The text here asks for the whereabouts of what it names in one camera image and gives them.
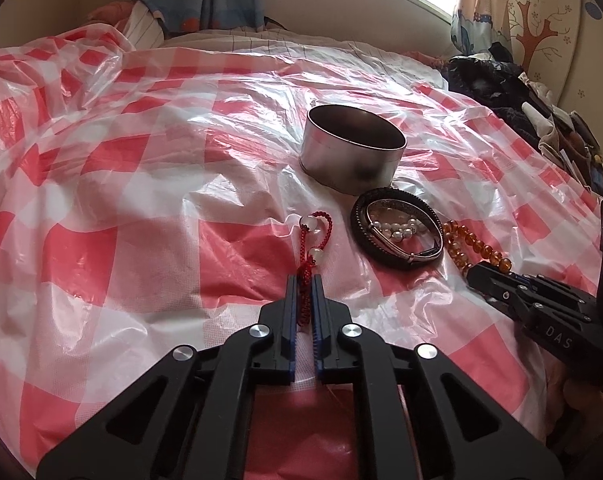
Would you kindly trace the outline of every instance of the red cord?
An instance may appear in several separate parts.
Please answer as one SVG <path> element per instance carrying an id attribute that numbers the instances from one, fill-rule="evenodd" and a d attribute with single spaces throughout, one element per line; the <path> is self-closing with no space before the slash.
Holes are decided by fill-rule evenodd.
<path id="1" fill-rule="evenodd" d="M 328 222 L 326 235 L 322 242 L 317 246 L 323 251 L 328 244 L 330 234 L 333 232 L 333 220 L 330 215 L 324 211 L 315 211 L 315 213 L 310 216 L 321 216 Z M 299 269 L 297 269 L 297 277 L 300 282 L 300 307 L 297 312 L 297 324 L 299 326 L 305 326 L 310 322 L 310 280 L 312 278 L 312 267 L 317 265 L 317 262 L 315 262 L 315 260 L 306 252 L 306 235 L 308 233 L 309 229 L 306 226 L 301 226 L 300 266 Z"/>

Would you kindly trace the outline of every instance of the orange bead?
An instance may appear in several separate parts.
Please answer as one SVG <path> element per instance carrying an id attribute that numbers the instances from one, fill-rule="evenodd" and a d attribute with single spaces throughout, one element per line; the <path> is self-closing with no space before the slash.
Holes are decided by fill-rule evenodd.
<path id="1" fill-rule="evenodd" d="M 490 265 L 494 265 L 494 266 L 498 267 L 499 262 L 501 262 L 501 259 L 502 259 L 502 254 L 499 251 L 495 251 L 494 253 L 492 253 L 490 255 L 490 258 L 488 261 L 490 262 Z"/>
<path id="2" fill-rule="evenodd" d="M 461 245 L 459 245 L 457 242 L 453 242 L 448 246 L 448 254 L 450 254 L 453 258 L 456 258 L 459 253 L 461 253 Z"/>
<path id="3" fill-rule="evenodd" d="M 468 264 L 468 254 L 466 254 L 466 253 L 458 254 L 457 257 L 455 258 L 455 263 L 457 264 L 458 267 L 460 265 L 463 267 L 466 264 Z"/>
<path id="4" fill-rule="evenodd" d="M 484 248 L 481 250 L 481 257 L 485 260 L 488 260 L 493 253 L 493 248 L 489 245 L 484 245 Z"/>
<path id="5" fill-rule="evenodd" d="M 499 262 L 499 272 L 508 274 L 512 268 L 513 263 L 508 258 L 502 258 L 502 260 Z"/>

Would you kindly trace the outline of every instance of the black bracelet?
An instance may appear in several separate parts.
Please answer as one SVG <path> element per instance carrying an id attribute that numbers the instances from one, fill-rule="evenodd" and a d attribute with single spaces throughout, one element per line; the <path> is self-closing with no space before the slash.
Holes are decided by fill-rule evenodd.
<path id="1" fill-rule="evenodd" d="M 414 216 L 431 232 L 435 245 L 421 253 L 406 253 L 373 225 L 369 214 L 373 204 Z M 439 259 L 443 253 L 443 229 L 437 213 L 426 202 L 401 189 L 380 187 L 361 195 L 350 213 L 350 226 L 355 241 L 368 256 L 394 269 L 414 269 Z"/>

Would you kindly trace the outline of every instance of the plastic tablecloth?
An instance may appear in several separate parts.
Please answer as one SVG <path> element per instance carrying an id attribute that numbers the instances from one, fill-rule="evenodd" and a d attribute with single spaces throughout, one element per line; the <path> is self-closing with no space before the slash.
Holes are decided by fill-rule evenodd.
<path id="1" fill-rule="evenodd" d="M 464 96 L 329 56 L 138 52 L 105 25 L 0 50 L 0 437 L 31 471 L 174 346 L 255 322 L 318 209 L 335 222 L 326 295 L 390 343 L 436 344 L 543 436 L 538 347 L 447 255 L 372 263 L 348 232 L 354 197 L 301 171 L 306 112 L 325 103 L 396 124 L 395 185 L 514 270 L 595 291 L 597 201 Z M 355 477 L 352 398 L 315 384 L 306 332 L 296 383 L 260 391 L 253 420 L 247 479 Z"/>

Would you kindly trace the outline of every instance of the silver metal cylinder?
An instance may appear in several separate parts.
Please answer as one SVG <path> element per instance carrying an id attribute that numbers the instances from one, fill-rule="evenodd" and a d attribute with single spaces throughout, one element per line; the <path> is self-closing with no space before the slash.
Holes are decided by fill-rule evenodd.
<path id="1" fill-rule="evenodd" d="M 376 114 L 344 105 L 311 108 L 300 163 L 316 181 L 349 195 L 390 186 L 406 137 Z"/>

